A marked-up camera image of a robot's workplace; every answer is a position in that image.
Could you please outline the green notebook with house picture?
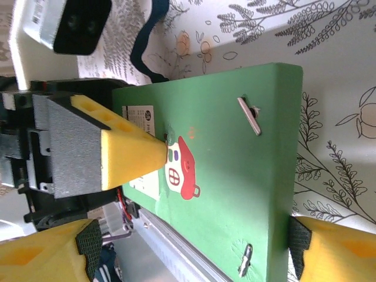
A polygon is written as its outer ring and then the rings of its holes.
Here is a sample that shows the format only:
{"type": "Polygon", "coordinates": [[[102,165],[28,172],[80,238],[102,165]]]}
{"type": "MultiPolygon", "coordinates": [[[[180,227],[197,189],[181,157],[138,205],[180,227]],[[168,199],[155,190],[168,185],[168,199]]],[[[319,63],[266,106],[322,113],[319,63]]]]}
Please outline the green notebook with house picture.
{"type": "Polygon", "coordinates": [[[149,109],[164,167],[127,198],[170,224],[233,282],[286,282],[303,84],[300,66],[238,68],[113,92],[149,109]]]}

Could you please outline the navy blue backpack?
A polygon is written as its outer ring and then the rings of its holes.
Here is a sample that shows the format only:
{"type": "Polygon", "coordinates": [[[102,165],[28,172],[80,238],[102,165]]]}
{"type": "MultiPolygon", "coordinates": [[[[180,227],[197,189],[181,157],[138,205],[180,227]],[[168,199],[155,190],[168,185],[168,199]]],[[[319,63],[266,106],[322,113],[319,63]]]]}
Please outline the navy blue backpack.
{"type": "Polygon", "coordinates": [[[150,16],[146,23],[139,31],[130,53],[130,61],[133,66],[142,74],[149,77],[152,83],[167,82],[168,78],[160,73],[151,71],[146,64],[142,61],[142,55],[145,52],[150,34],[154,26],[166,16],[169,10],[169,0],[152,0],[152,8],[150,16]]]}

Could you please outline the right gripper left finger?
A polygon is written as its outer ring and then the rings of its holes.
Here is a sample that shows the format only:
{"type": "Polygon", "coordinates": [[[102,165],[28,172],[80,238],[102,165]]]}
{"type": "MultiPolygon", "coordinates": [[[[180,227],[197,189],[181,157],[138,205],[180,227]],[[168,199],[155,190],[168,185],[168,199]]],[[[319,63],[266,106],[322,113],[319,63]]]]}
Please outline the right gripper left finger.
{"type": "Polygon", "coordinates": [[[0,243],[0,282],[93,282],[102,249],[96,219],[0,243]]]}

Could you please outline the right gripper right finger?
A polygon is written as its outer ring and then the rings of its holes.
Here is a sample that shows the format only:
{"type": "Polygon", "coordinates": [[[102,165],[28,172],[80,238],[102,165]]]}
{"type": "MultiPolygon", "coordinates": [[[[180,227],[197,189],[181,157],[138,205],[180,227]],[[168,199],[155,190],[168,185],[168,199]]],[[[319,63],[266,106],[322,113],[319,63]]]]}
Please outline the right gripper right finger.
{"type": "Polygon", "coordinates": [[[290,217],[289,249],[300,282],[376,282],[376,234],[290,217]]]}

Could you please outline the small wired connector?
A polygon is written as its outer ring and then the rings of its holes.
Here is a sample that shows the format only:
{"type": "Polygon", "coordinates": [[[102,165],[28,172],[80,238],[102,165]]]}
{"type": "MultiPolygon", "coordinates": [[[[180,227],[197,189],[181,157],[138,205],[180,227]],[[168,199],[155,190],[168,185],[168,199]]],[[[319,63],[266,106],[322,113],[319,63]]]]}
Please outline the small wired connector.
{"type": "Polygon", "coordinates": [[[103,211],[111,234],[127,234],[133,231],[133,219],[127,210],[121,189],[116,189],[115,201],[105,205],[103,211]]]}

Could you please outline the aluminium mounting rail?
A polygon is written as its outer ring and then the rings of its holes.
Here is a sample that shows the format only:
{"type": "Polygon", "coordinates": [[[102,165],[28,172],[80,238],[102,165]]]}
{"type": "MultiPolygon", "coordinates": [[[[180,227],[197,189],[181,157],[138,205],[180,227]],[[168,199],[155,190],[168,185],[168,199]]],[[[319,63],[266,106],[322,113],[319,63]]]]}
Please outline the aluminium mounting rail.
{"type": "Polygon", "coordinates": [[[232,282],[197,248],[151,212],[140,209],[135,227],[178,282],[232,282]]]}

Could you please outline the floral tablecloth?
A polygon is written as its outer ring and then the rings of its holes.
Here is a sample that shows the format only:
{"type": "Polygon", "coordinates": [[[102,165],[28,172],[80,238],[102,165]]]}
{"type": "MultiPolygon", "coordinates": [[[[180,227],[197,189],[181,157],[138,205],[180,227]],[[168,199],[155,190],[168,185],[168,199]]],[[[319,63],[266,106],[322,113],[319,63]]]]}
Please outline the floral tablecloth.
{"type": "MultiPolygon", "coordinates": [[[[150,0],[113,0],[79,76],[149,85],[129,60],[149,13],[150,0]]],[[[171,0],[143,59],[169,81],[301,66],[290,214],[376,234],[376,0],[171,0]]]]}

